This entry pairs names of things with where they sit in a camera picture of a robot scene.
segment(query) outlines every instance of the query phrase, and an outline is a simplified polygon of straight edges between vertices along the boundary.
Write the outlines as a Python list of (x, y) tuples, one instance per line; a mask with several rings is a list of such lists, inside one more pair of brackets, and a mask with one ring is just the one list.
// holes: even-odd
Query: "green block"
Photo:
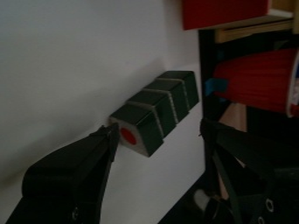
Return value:
[(169, 94), (141, 91), (129, 99), (127, 104), (154, 111), (162, 135), (166, 137), (175, 128), (174, 108)]
[(145, 87), (145, 90), (169, 94), (177, 122), (179, 122), (189, 115), (190, 110), (182, 81), (155, 80), (149, 86)]
[(119, 124), (123, 145), (151, 157), (165, 142), (153, 110), (125, 105), (110, 121)]
[(201, 101), (194, 72), (193, 71), (169, 71), (169, 72), (163, 73), (158, 77), (158, 79), (159, 80), (169, 79), (169, 80), (174, 80), (174, 81), (183, 81), (189, 106), (191, 109)]

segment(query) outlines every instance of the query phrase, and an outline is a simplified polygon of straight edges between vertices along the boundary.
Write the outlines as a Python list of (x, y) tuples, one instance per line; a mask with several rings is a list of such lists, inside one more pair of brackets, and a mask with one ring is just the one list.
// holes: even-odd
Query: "stacked blocks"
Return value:
[(119, 124), (123, 145), (151, 157), (198, 102), (194, 72), (163, 73), (110, 116)]

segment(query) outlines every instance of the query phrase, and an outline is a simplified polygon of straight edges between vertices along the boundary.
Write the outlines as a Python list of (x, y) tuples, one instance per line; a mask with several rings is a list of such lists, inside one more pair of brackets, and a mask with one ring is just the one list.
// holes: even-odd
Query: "red dot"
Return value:
[(133, 132), (131, 132), (129, 129), (122, 128), (122, 129), (121, 129), (121, 133), (122, 133), (123, 138), (125, 138), (131, 144), (137, 144), (137, 137), (135, 137), (135, 135), (133, 134)]

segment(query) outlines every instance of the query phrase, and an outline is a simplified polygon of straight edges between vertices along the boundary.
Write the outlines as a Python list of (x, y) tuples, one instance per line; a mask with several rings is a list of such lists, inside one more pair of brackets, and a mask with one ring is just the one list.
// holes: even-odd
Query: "black clamp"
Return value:
[(118, 125), (102, 126), (38, 161), (24, 174), (23, 198), (7, 224), (99, 224), (118, 142)]

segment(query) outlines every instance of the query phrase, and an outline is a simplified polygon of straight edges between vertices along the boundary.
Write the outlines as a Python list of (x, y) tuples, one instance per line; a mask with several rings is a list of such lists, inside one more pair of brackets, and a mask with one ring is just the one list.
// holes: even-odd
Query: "white wall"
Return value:
[[(199, 75), (179, 0), (0, 1), (0, 223), (26, 169), (79, 140), (166, 70)], [(103, 224), (157, 224), (202, 175), (199, 104), (151, 158), (121, 146)]]

